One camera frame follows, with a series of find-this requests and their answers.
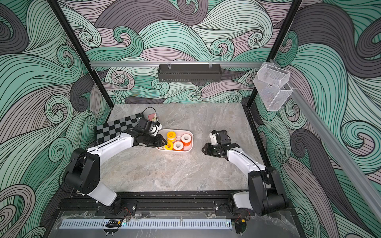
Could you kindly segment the yellow tape roll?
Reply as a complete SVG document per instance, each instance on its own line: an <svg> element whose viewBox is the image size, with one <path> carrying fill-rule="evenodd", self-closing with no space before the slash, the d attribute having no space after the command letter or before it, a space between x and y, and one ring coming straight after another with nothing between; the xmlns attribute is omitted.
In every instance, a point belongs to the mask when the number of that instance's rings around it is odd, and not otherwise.
<svg viewBox="0 0 381 238"><path fill-rule="evenodd" d="M174 131L169 131L167 133L167 140L170 142L176 142L177 141L176 133Z"/></svg>
<svg viewBox="0 0 381 238"><path fill-rule="evenodd" d="M174 148L173 142L168 141L167 144L166 144L165 146L163 146L163 148L164 148L165 150L168 150L168 151L173 150L173 148Z"/></svg>

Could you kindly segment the white storage box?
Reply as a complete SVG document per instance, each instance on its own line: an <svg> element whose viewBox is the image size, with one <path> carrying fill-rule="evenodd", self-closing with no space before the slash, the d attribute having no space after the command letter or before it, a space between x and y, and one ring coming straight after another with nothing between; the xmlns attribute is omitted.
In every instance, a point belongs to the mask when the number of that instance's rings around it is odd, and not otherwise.
<svg viewBox="0 0 381 238"><path fill-rule="evenodd" d="M158 147L157 150L164 153L187 154L193 148L193 134L186 130L162 129L159 132L166 142L166 146Z"/></svg>

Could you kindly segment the orange tape roll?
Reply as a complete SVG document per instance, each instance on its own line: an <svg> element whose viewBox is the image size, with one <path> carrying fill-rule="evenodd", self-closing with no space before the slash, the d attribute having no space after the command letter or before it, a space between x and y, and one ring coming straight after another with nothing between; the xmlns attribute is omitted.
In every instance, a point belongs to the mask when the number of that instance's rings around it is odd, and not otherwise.
<svg viewBox="0 0 381 238"><path fill-rule="evenodd" d="M173 143L173 145L174 145L174 148L173 148L174 151L183 151L184 150L184 144L181 141L176 141Z"/></svg>
<svg viewBox="0 0 381 238"><path fill-rule="evenodd" d="M183 145L185 147L191 145L191 143L192 143L192 136L189 133L183 134L181 136L181 142L183 143Z"/></svg>

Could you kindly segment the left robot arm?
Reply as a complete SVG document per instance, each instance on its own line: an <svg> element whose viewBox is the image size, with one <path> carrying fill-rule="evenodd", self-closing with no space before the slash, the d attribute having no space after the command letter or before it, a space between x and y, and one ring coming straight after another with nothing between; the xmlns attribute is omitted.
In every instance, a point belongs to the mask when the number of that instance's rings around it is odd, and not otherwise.
<svg viewBox="0 0 381 238"><path fill-rule="evenodd" d="M127 130L117 137L88 149L76 149L62 175L62 181L105 206L112 206L117 193L101 182L101 166L115 155L134 146L157 148L167 145L160 135L139 130Z"/></svg>

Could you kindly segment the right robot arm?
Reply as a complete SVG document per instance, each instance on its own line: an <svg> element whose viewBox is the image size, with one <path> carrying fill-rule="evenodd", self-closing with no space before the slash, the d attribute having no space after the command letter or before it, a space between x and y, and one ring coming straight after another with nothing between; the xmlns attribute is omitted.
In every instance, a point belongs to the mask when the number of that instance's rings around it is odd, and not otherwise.
<svg viewBox="0 0 381 238"><path fill-rule="evenodd" d="M206 143L201 151L207 156L225 158L247 176L248 190L232 195L234 207L263 216L289 206L279 172L255 161L237 143Z"/></svg>

